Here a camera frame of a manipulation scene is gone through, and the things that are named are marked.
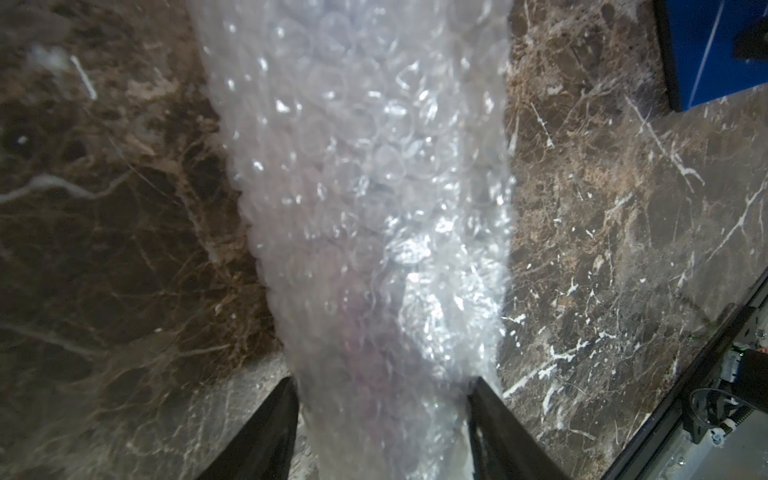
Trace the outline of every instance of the blue panel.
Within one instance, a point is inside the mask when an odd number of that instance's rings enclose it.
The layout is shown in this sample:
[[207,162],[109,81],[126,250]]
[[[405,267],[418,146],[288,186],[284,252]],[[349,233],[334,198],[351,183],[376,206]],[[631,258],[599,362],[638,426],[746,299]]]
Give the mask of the blue panel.
[[664,9],[659,22],[667,23],[660,42],[674,108],[768,82],[768,62],[733,58],[733,40],[766,14],[766,0],[666,0],[657,8]]

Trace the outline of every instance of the marble surface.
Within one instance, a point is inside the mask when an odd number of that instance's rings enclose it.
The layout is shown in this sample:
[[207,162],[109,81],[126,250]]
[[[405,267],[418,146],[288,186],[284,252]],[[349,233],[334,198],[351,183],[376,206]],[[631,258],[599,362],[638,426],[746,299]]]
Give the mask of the marble surface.
[[[0,476],[193,478],[286,370],[184,3],[0,23]],[[510,27],[499,371],[600,478],[766,266],[768,91],[670,113],[650,2],[517,0]]]

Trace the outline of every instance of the brown marble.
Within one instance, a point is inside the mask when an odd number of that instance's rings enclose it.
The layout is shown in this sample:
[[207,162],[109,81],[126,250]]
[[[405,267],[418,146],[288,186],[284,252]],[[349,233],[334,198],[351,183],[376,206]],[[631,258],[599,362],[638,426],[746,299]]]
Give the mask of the brown marble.
[[[286,370],[184,2],[0,24],[0,476],[193,478]],[[766,266],[768,91],[670,113],[650,2],[517,0],[510,27],[499,371],[599,478]]]

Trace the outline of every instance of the cable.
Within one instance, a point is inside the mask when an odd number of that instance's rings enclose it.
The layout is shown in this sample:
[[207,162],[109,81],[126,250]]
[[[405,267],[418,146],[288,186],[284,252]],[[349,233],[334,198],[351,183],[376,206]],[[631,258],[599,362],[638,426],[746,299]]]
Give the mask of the cable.
[[713,387],[703,387],[700,389],[695,389],[693,392],[690,393],[688,396],[688,402],[690,404],[690,411],[694,414],[694,420],[696,420],[696,423],[703,426],[705,429],[716,429],[718,425],[712,425],[707,420],[702,420],[701,417],[699,417],[698,412],[694,408],[694,395],[696,395],[698,392],[717,392],[721,395],[729,396],[732,399],[735,399],[738,403],[740,403],[743,406],[748,406],[753,410],[759,410],[756,406],[752,405],[746,400],[742,400],[739,397],[735,396],[733,393],[728,392],[727,390],[722,389],[715,389]]

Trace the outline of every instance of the bubble wrap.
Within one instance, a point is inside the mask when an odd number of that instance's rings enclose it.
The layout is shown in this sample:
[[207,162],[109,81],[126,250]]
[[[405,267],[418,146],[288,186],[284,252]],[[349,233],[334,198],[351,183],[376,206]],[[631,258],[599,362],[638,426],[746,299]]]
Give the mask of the bubble wrap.
[[461,478],[508,288],[510,0],[190,6],[321,475]]

